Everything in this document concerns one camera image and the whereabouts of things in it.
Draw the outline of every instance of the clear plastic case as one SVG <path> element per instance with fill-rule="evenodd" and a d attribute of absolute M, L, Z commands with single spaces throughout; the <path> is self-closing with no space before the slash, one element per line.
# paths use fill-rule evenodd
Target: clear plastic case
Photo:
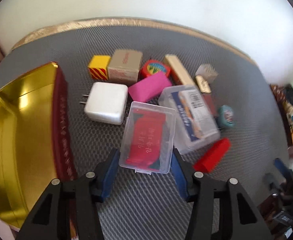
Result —
<path fill-rule="evenodd" d="M 176 110 L 133 101 L 126 120 L 119 165 L 136 172 L 170 170 Z"/>
<path fill-rule="evenodd" d="M 177 112 L 174 147 L 187 154 L 220 138 L 216 122 L 200 91 L 192 85 L 165 88 L 159 105 Z"/>

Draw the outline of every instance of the barcode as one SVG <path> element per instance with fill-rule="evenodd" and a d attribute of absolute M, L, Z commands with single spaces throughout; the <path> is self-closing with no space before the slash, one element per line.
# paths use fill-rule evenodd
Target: barcode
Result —
<path fill-rule="evenodd" d="M 202 107 L 204 106 L 202 98 L 197 92 L 192 92 L 190 93 L 191 101 L 192 101 L 192 106 L 194 108 Z"/>

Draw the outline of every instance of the gray table surface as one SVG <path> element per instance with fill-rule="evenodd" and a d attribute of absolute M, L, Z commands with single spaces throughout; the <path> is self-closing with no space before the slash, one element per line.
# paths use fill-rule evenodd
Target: gray table surface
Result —
<path fill-rule="evenodd" d="M 87 65 L 94 54 L 112 55 L 115 49 L 143 52 L 162 60 L 176 54 L 191 75 L 203 63 L 219 73 L 211 85 L 216 106 L 229 105 L 235 112 L 235 127 L 222 132 L 232 147 L 211 176 L 239 179 L 258 205 L 268 195 L 262 181 L 267 172 L 277 178 L 274 158 L 288 163 L 287 143 L 280 113 L 268 84 L 258 67 L 210 41 L 186 34 L 148 27 L 91 27 L 54 34 L 14 49 L 0 65 L 0 88 L 19 75 L 49 61 L 58 62 L 69 84 L 68 115 L 71 149 L 79 175 L 94 170 L 112 147 L 120 148 L 124 124 L 93 122 L 85 116 L 82 94 L 93 84 Z M 126 115 L 132 102 L 128 100 Z M 184 156 L 194 163 L 208 149 Z M 139 174 L 119 167 L 111 197 L 98 206 L 106 240 L 184 239 L 192 204 L 179 196 L 169 174 Z M 214 209 L 217 227 L 218 207 Z"/>

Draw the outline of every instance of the pink block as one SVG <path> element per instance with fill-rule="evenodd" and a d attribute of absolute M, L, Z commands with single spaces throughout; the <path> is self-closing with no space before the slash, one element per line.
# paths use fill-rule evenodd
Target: pink block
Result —
<path fill-rule="evenodd" d="M 128 88 L 128 93 L 134 101 L 146 103 L 160 95 L 166 87 L 172 86 L 171 82 L 160 71 L 152 76 L 142 79 Z"/>

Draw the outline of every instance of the white power adapter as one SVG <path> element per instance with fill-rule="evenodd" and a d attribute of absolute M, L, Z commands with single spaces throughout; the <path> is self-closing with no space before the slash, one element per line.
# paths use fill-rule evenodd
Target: white power adapter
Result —
<path fill-rule="evenodd" d="M 93 121 L 120 125 L 123 123 L 127 99 L 126 85 L 95 82 L 84 112 Z"/>

